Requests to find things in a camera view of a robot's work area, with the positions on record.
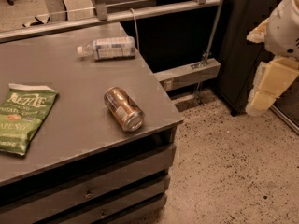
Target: water bottle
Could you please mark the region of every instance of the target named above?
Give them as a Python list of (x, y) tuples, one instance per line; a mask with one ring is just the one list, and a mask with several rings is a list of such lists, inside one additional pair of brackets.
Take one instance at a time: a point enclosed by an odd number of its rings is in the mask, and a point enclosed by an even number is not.
[(78, 55), (93, 55), (95, 60), (135, 57), (135, 40), (131, 36), (95, 39), (77, 47)]

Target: cord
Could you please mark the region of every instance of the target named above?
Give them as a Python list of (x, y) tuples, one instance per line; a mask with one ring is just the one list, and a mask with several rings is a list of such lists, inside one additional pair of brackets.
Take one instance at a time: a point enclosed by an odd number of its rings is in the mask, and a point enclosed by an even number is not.
[(136, 33), (136, 44), (137, 44), (137, 48), (138, 48), (138, 50), (140, 52), (140, 48), (139, 48), (139, 33), (138, 33), (136, 15), (135, 15), (135, 11), (132, 8), (130, 8), (130, 11), (132, 12), (133, 18), (134, 18), (135, 33)]

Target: green bag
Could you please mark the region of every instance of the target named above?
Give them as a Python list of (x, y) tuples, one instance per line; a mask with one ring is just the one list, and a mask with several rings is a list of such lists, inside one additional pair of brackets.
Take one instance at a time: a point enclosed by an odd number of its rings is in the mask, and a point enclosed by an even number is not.
[(9, 84), (0, 106), (0, 151), (25, 155), (57, 94), (47, 86)]

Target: silver can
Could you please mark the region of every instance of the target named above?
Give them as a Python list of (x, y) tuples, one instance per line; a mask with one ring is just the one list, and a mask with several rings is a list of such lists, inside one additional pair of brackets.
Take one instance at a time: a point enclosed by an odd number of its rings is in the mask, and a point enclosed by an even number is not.
[(113, 87), (104, 95), (106, 107), (126, 132), (140, 128), (144, 121), (144, 113), (130, 96), (121, 88)]

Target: table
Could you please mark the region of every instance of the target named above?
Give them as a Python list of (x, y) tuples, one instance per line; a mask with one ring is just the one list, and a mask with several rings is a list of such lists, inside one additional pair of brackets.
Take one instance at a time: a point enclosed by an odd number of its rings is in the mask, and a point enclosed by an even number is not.
[[(59, 92), (26, 156), (0, 153), (0, 223), (126, 223), (164, 205), (181, 115), (138, 52), (77, 55), (95, 38), (125, 35), (114, 23), (0, 45), (0, 100), (8, 83)], [(114, 86), (145, 113), (134, 133), (105, 107)]]

